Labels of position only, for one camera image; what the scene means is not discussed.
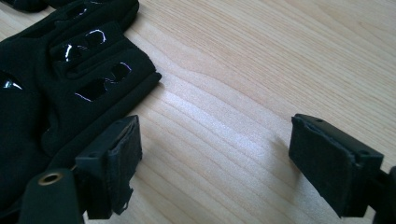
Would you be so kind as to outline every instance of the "light wood surface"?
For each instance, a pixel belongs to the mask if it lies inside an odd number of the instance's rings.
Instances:
[[[290,117],[396,164],[394,0],[140,3],[126,36],[163,79],[131,112],[144,157],[128,210],[88,223],[371,223],[372,209],[340,219],[292,164]],[[0,39],[51,11],[0,4]]]

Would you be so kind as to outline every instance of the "screw hole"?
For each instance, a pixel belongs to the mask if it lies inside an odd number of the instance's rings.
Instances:
[[[38,184],[41,186],[51,185],[58,182],[62,177],[63,175],[61,173],[47,174],[38,180]]]

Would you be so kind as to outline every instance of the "black fabric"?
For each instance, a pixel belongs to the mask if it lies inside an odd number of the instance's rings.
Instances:
[[[122,34],[138,6],[76,1],[0,43],[0,211],[156,86],[148,55]]]
[[[26,12],[37,12],[41,11],[47,6],[51,7],[62,7],[75,0],[1,0],[9,6]],[[97,2],[105,2],[107,0],[98,0]]]

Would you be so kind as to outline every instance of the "black glove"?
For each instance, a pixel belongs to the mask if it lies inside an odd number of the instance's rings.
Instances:
[[[76,1],[0,42],[0,211],[34,175],[72,167],[157,85],[149,57],[122,34],[138,6]]]
[[[11,7],[27,12],[37,12],[46,8],[48,5],[58,8],[62,7],[74,0],[1,0]]]

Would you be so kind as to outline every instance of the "wood grain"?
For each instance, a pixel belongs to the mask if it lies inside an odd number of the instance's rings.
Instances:
[[[288,157],[290,117],[329,121],[396,164],[396,2],[141,0],[126,32],[163,74],[131,114],[144,158],[121,217],[88,223],[340,219]],[[48,15],[0,5],[0,39]]]

